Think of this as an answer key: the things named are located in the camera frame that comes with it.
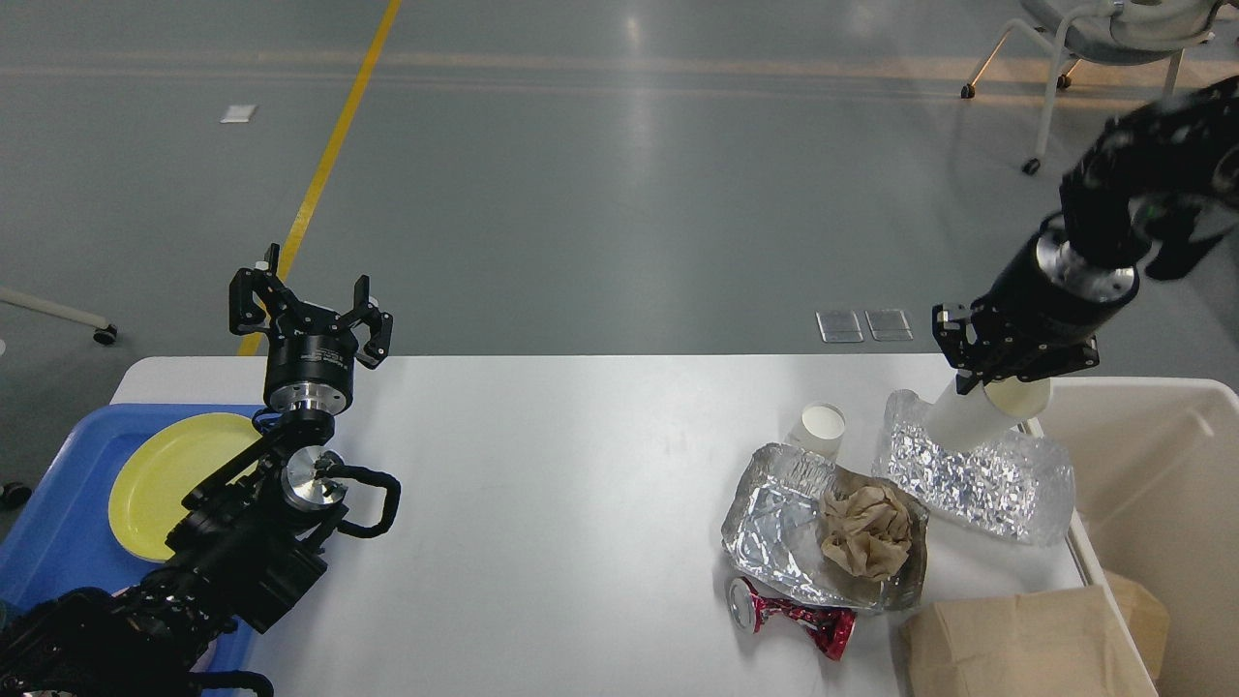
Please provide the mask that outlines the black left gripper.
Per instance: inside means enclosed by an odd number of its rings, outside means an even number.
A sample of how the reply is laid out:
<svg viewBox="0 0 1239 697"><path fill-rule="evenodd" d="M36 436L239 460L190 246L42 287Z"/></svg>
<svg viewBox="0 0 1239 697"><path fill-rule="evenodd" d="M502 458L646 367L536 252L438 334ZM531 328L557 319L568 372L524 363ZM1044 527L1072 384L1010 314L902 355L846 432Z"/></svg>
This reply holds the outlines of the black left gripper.
<svg viewBox="0 0 1239 697"><path fill-rule="evenodd" d="M271 243L261 264L235 270L228 286L228 331L233 336L275 336L266 350L261 402L279 413L318 409L342 413L353 404L356 360L375 370L389 357L393 314L370 295L370 279L353 287L353 308L335 318L335 336L292 334L310 323L305 305L278 277L282 248ZM354 329L366 326L359 344Z"/></svg>

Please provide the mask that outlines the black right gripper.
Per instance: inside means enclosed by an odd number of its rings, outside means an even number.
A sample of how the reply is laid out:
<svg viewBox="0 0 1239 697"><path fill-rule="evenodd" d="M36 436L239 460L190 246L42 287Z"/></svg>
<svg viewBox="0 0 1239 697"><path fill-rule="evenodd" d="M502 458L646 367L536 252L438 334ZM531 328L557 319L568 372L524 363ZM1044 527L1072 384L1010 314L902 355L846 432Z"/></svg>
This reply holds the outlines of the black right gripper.
<svg viewBox="0 0 1239 697"><path fill-rule="evenodd" d="M1057 378L1101 361L1097 332L1139 288L1136 269L1089 262L1059 218L1044 218L973 306L933 306L932 334L957 394L984 380Z"/></svg>

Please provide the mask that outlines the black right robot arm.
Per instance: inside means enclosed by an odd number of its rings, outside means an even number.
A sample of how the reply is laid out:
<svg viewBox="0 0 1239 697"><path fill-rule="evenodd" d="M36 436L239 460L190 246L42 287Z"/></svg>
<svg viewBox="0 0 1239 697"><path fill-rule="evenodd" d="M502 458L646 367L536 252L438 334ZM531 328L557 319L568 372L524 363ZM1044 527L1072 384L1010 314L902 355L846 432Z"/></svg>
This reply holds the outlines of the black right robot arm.
<svg viewBox="0 0 1239 697"><path fill-rule="evenodd" d="M1040 383L1097 366L1097 332L1142 279L1186 277L1224 238L1194 236L1237 212L1237 76L1115 116L1059 182L1059 208L973 305L935 305L952 389Z"/></svg>

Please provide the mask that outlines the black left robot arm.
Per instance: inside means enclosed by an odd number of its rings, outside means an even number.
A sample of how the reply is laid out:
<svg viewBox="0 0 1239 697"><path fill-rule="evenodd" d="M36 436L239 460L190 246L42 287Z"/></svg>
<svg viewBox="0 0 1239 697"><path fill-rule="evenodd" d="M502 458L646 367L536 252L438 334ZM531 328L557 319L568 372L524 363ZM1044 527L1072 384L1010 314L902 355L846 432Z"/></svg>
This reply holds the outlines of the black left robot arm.
<svg viewBox="0 0 1239 697"><path fill-rule="evenodd" d="M229 329L266 337L256 441L213 465L181 499L171 557L114 594L85 587L45 600L2 630L2 693L270 696L259 672L199 672L212 641L247 623L266 631L326 573L332 534L375 539L396 520L401 485L330 449L353 402L357 365L375 369L392 314L354 284L348 312L299 300L276 274L279 244L243 266L228 288Z"/></svg>

